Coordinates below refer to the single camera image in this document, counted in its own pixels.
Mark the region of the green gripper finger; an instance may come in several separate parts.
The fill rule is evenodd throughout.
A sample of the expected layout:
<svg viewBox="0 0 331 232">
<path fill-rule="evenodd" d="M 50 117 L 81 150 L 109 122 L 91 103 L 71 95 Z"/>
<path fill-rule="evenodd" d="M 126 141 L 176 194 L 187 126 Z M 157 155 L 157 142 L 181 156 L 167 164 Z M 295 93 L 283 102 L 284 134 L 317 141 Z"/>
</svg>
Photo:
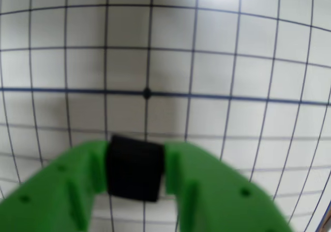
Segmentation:
<svg viewBox="0 0 331 232">
<path fill-rule="evenodd" d="M 106 191 L 106 141 L 71 148 L 1 202 L 1 231 L 87 231 Z"/>
<path fill-rule="evenodd" d="M 271 198 L 214 155 L 167 142 L 166 192 L 176 197 L 181 231 L 291 231 Z"/>
</svg>

